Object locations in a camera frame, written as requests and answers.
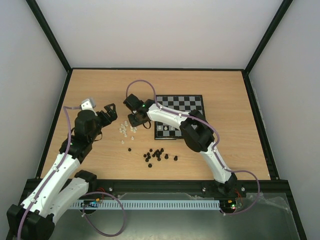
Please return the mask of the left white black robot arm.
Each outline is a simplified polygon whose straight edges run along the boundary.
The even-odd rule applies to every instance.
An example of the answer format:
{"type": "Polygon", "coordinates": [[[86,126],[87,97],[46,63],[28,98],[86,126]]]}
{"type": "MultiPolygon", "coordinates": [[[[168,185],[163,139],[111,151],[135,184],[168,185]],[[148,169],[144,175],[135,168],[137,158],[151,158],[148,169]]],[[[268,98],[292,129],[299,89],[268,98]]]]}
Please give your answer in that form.
{"type": "Polygon", "coordinates": [[[77,172],[67,183],[93,149],[102,129],[118,117],[113,103],[104,106],[102,111],[94,108],[90,99],[76,107],[79,112],[74,125],[67,122],[67,138],[50,170],[20,205],[13,204],[7,210],[9,231],[18,240],[48,240],[69,207],[96,189],[97,176],[86,170],[77,172]]]}

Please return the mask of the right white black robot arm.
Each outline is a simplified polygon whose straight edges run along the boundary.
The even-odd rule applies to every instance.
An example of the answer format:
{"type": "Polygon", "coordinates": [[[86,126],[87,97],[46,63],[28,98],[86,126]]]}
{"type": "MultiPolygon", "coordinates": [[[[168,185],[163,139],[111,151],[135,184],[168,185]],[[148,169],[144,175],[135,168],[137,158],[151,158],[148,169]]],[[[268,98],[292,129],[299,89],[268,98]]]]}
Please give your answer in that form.
{"type": "Polygon", "coordinates": [[[133,127],[147,122],[159,122],[179,129],[187,147],[200,153],[209,166],[217,190],[224,196],[235,191],[237,177],[223,160],[217,148],[215,131],[199,110],[175,110],[151,99],[142,101],[134,94],[126,95],[123,104],[131,111],[128,120],[133,127]]]}

